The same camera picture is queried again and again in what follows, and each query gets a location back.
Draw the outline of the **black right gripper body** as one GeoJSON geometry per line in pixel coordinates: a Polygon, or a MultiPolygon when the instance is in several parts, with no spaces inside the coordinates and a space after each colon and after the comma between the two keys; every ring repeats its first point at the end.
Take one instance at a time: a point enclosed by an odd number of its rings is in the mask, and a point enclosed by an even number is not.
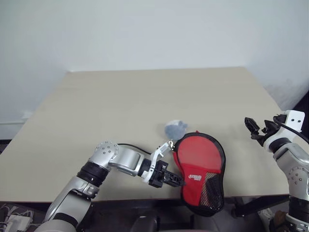
{"type": "Polygon", "coordinates": [[[255,128],[255,127],[251,127],[250,128],[250,132],[251,132],[251,139],[252,140],[256,140],[260,146],[264,145],[265,140],[267,139],[267,135],[269,133],[269,128],[268,127],[264,127],[262,129],[262,132],[264,133],[264,135],[260,135],[259,134],[259,127],[255,128]]]}

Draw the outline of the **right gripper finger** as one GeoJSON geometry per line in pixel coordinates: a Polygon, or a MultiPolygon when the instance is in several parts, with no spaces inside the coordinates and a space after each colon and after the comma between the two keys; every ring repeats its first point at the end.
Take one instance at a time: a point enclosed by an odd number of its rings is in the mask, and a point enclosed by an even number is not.
{"type": "Polygon", "coordinates": [[[260,127],[253,118],[245,117],[244,123],[251,135],[259,135],[260,127]]]}
{"type": "Polygon", "coordinates": [[[279,130],[278,124],[270,120],[264,120],[265,127],[262,129],[262,132],[267,135],[273,135],[279,130]]]}

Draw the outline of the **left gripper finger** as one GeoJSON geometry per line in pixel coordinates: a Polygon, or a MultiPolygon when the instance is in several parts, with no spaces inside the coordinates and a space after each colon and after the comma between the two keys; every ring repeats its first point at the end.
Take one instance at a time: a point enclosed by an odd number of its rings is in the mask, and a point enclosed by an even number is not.
{"type": "Polygon", "coordinates": [[[182,187],[186,185],[185,181],[182,178],[177,177],[164,178],[163,182],[172,187],[182,187]]]}
{"type": "Polygon", "coordinates": [[[169,171],[165,171],[164,180],[166,182],[183,182],[184,181],[184,179],[181,176],[175,173],[169,172],[169,171]]]}

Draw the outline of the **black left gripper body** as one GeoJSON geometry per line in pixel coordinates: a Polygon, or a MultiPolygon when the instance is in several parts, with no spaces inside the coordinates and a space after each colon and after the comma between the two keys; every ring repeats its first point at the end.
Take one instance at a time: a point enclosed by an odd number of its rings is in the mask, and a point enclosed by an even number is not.
{"type": "Polygon", "coordinates": [[[148,184],[155,188],[161,188],[163,184],[168,181],[168,179],[166,179],[167,167],[168,167],[167,162],[159,160],[155,165],[155,168],[153,170],[152,176],[148,184]]]}

